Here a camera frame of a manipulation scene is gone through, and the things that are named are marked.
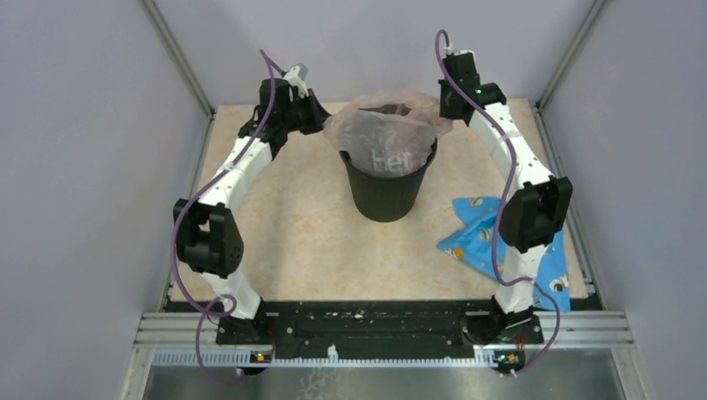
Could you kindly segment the blue cartoon printed bag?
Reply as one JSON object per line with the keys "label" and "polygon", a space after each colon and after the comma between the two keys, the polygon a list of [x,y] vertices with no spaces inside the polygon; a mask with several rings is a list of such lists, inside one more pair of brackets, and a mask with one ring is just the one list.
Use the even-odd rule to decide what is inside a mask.
{"label": "blue cartoon printed bag", "polygon": [[[491,259],[491,241],[494,220],[499,208],[498,197],[457,197],[452,201],[454,214],[463,226],[437,244],[437,249],[454,257],[468,267],[494,279]],[[569,272],[564,250],[564,232],[554,235],[539,265],[536,282],[546,295],[534,289],[534,306],[543,310],[570,310]]]}

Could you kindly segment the translucent pink trash bag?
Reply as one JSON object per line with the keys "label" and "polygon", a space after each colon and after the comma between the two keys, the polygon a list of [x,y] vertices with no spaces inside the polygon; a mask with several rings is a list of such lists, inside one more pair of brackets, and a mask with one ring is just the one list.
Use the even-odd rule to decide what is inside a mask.
{"label": "translucent pink trash bag", "polygon": [[398,178],[424,166],[437,139],[452,129],[453,121],[440,116],[436,97],[377,92],[355,98],[328,117],[323,135],[359,171]]}

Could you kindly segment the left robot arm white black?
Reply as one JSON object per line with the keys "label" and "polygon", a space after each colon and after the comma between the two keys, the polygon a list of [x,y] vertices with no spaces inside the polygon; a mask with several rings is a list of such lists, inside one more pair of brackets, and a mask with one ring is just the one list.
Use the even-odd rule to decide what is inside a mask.
{"label": "left robot arm white black", "polygon": [[268,328],[262,298],[239,265],[243,239],[235,213],[258,175],[278,155],[292,132],[318,133],[328,118],[303,79],[265,79],[260,103],[239,129],[231,153],[193,199],[173,207],[173,257],[209,283],[223,306],[228,328],[247,344],[264,340]]}

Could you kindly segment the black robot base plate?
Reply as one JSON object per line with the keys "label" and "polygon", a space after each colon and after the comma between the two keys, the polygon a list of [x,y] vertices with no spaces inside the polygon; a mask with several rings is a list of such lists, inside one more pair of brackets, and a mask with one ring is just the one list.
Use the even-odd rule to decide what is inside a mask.
{"label": "black robot base plate", "polygon": [[540,345],[539,317],[504,317],[492,300],[263,301],[254,319],[226,317],[218,345],[263,345],[282,360],[472,358],[475,347]]}

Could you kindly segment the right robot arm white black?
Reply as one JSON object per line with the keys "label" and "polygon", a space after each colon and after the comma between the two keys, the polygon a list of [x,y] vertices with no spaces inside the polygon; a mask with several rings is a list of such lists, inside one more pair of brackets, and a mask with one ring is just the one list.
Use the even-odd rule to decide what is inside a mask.
{"label": "right robot arm white black", "polygon": [[464,226],[437,248],[497,282],[489,333],[511,343],[535,309],[569,310],[563,228],[573,185],[543,165],[500,88],[480,82],[472,51],[446,47],[439,62],[441,116],[464,121],[478,135],[506,182],[498,197],[454,199]]}

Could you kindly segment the black plastic trash bin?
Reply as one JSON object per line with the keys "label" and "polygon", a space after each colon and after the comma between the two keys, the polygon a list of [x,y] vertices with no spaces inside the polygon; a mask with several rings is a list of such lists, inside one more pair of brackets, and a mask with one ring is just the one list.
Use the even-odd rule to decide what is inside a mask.
{"label": "black plastic trash bin", "polygon": [[357,169],[347,152],[339,152],[348,177],[353,202],[359,212],[377,223],[391,223],[412,210],[425,174],[438,150],[438,140],[430,147],[425,164],[400,177],[376,177]]}

